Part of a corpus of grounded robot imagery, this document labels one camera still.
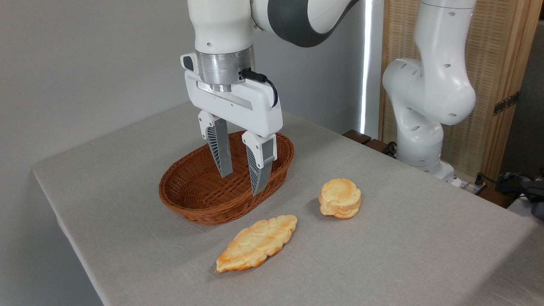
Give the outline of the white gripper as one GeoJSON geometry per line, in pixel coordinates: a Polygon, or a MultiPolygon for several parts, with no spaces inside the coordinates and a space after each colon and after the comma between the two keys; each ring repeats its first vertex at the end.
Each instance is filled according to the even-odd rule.
{"type": "Polygon", "coordinates": [[[278,158],[275,133],[283,127],[281,104],[273,106],[272,87],[247,80],[232,85],[230,92],[218,92],[188,70],[185,83],[192,104],[201,109],[198,114],[201,135],[208,142],[221,177],[233,172],[226,121],[247,130],[242,140],[246,145],[252,194],[261,193],[270,180],[272,163],[278,158]]]}

